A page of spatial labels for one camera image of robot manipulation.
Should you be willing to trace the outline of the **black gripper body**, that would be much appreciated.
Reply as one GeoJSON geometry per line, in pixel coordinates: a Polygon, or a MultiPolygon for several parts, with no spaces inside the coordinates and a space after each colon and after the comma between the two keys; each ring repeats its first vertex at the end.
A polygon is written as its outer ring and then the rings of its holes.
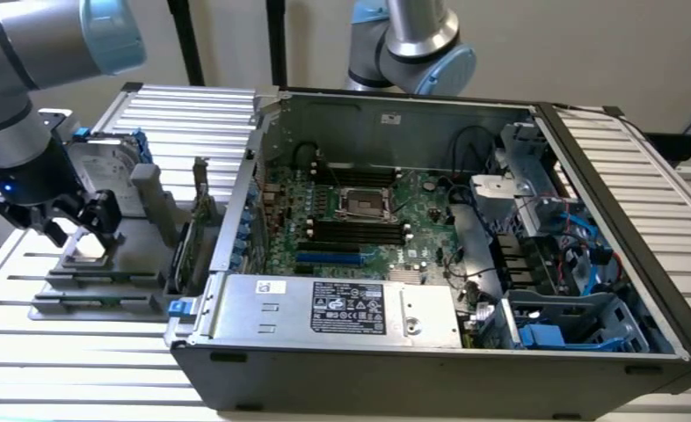
{"type": "Polygon", "coordinates": [[[28,163],[0,168],[0,215],[18,229],[60,232],[53,220],[74,217],[85,196],[65,147],[56,140],[28,163]]]}

